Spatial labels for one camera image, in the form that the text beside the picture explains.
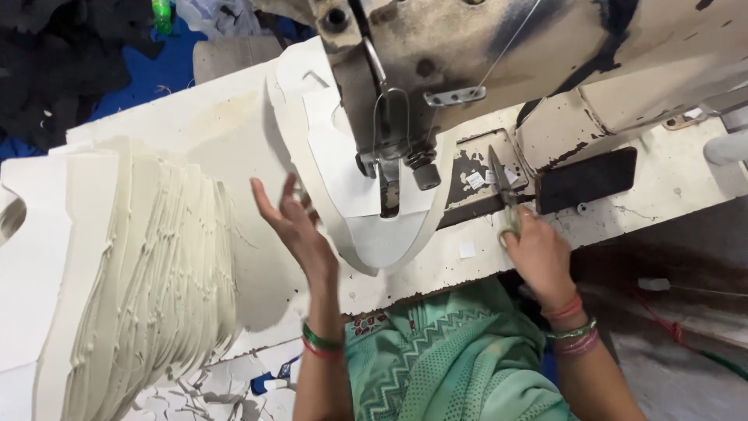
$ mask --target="black fabric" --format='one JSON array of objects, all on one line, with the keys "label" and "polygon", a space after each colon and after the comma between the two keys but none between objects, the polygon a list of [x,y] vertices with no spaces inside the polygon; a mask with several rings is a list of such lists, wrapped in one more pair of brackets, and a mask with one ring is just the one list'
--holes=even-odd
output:
[{"label": "black fabric", "polygon": [[121,50],[155,58],[149,0],[0,0],[0,131],[47,151],[130,82]]}]

